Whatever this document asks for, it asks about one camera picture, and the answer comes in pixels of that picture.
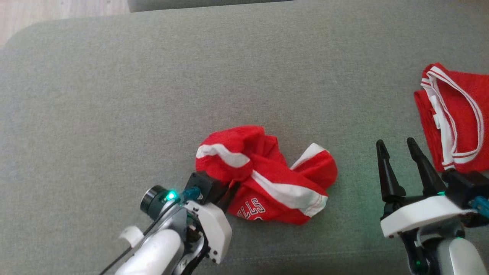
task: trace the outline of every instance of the red fabric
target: red fabric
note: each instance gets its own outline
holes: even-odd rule
[[[210,147],[225,148],[226,156]],[[320,147],[313,144],[310,148]],[[276,137],[265,135],[259,126],[242,126],[213,133],[204,140],[197,152],[196,169],[223,183],[241,182],[228,209],[231,214],[248,220],[300,225],[324,207],[325,189],[337,177],[331,154],[320,149],[313,150],[314,155],[291,170],[279,151]],[[240,163],[239,167],[229,164],[231,159],[243,157],[249,161]]]
[[[446,74],[447,79],[443,74],[435,71],[435,68],[441,70]],[[436,85],[426,81],[426,78],[436,78]],[[461,157],[454,156],[454,163],[457,170],[460,172],[469,171],[484,171],[489,169],[489,145],[487,143],[488,135],[487,129],[489,127],[489,75],[464,73],[457,71],[449,71],[444,68],[440,63],[430,64],[423,71],[422,85],[431,85],[436,88],[443,100],[447,112],[445,115],[450,114],[454,120],[454,124],[451,125],[452,130],[456,129],[457,138],[454,153],[470,152],[477,148],[478,140],[481,139],[481,149],[474,153],[475,158],[466,163],[457,163]],[[480,109],[482,116],[480,117],[480,127],[484,130],[482,134],[478,136],[477,129],[477,115],[474,114],[474,110],[471,107],[469,100],[463,93],[458,91],[453,85],[458,85],[467,95],[475,101],[478,109]],[[427,91],[417,91],[414,94],[416,104],[418,106],[421,122],[428,147],[433,156],[435,168],[438,171],[443,171],[444,168],[448,168],[450,163],[442,165],[443,151],[440,138],[440,130],[437,129],[433,120],[433,115],[436,113],[432,108],[432,105],[428,99]]]

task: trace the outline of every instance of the folded red garment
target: folded red garment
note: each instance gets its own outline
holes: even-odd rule
[[[488,170],[489,75],[449,71],[435,63],[423,71],[421,86],[414,99],[435,168]]]
[[[223,183],[241,182],[231,214],[298,225],[326,206],[325,189],[338,175],[331,154],[315,143],[288,168],[277,138],[259,126],[211,134],[197,150],[195,166]]]

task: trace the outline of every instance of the wooden floor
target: wooden floor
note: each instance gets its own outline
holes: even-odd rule
[[[0,0],[0,47],[37,22],[126,13],[127,0]]]

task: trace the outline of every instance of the robotic arm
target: robotic arm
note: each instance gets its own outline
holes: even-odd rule
[[[477,172],[447,170],[447,187],[414,139],[408,138],[407,144],[421,176],[421,196],[406,197],[384,142],[377,141],[384,236],[402,240],[411,274],[488,275],[476,248],[464,239],[464,228],[489,224],[489,179]]]
[[[194,172],[180,195],[159,185],[149,189],[140,208],[154,222],[144,233],[126,228],[120,237],[131,247],[101,274],[130,252],[116,275],[189,275],[205,257],[220,264],[232,236],[224,213],[239,186]]]

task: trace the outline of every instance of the gray fabric surface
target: gray fabric surface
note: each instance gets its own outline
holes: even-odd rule
[[[433,62],[489,73],[489,2],[294,1],[48,22],[1,52],[3,274],[96,274],[147,188],[183,188],[211,132],[263,125],[339,178],[306,225],[229,217],[226,261],[195,274],[408,274],[382,237],[375,141],[408,194],[428,153],[413,91]],[[487,229],[467,237],[489,259]]]
[[[288,0],[128,0],[128,4],[131,12],[140,12],[281,1]]]

